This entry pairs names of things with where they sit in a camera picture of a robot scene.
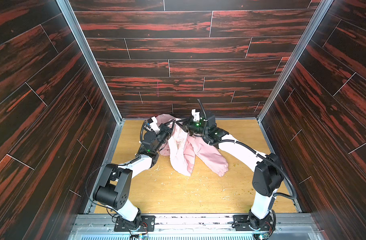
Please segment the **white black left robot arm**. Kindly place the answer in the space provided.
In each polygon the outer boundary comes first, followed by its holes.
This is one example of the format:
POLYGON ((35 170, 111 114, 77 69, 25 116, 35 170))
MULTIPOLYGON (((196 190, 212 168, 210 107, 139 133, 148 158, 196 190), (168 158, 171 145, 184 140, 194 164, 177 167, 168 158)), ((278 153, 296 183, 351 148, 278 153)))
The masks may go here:
POLYGON ((129 200, 134 177, 152 168, 158 161, 160 150, 167 145, 175 128, 175 120, 157 124, 155 117, 144 121, 140 132, 140 148, 136 157, 124 164, 108 163, 93 190, 93 203, 116 212, 117 223, 137 230, 141 225, 141 210, 129 200))

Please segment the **pink zip-up jacket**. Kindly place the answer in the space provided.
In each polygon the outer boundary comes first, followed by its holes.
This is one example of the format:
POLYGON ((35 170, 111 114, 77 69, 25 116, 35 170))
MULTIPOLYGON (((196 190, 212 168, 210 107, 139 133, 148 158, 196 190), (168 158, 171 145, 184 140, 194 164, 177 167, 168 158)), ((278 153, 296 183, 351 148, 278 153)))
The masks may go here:
POLYGON ((229 170, 227 160, 214 146, 207 145, 200 137, 189 136, 177 125, 160 154, 168 156, 173 169, 187 177, 193 173, 196 157, 219 177, 229 170))

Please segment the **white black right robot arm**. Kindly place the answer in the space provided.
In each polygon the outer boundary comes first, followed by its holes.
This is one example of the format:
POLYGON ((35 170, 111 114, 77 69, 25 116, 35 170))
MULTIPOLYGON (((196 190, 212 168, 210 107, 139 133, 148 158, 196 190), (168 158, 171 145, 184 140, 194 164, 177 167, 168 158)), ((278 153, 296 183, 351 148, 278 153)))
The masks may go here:
POLYGON ((253 231, 263 231, 267 226, 272 233, 276 223, 272 208, 277 197, 297 198, 295 187, 280 165, 278 156, 264 154, 238 141, 217 127, 215 116, 211 114, 194 113, 189 118, 177 120, 176 124, 186 133, 202 138, 206 145, 234 156, 253 171, 252 186, 256 193, 248 213, 248 225, 253 231))

